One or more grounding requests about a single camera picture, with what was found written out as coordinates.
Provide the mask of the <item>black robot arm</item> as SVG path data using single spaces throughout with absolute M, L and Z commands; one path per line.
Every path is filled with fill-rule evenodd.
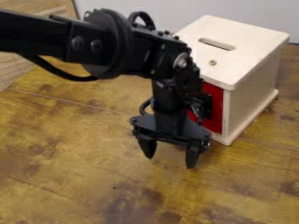
M 70 81 L 109 80 L 122 74 L 151 80 L 154 95 L 131 118 L 142 151 L 151 158 L 158 143 L 181 145 L 186 166 L 197 165 L 211 146 L 211 133 L 202 126 L 211 115 L 211 96 L 202 88 L 193 49 L 155 28 L 146 12 L 126 17 L 101 9 L 75 20 L 0 9 L 0 52 L 19 54 Z

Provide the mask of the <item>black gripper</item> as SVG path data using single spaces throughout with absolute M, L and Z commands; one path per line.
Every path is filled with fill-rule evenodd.
M 154 108 L 146 108 L 149 115 L 134 116 L 131 124 L 146 157 L 155 156 L 159 142 L 185 146 L 186 166 L 191 169 L 211 147 L 211 134 L 187 114 L 194 98 L 203 92 L 203 78 L 193 58 L 183 62 L 185 67 L 175 65 L 166 75 L 153 78 Z

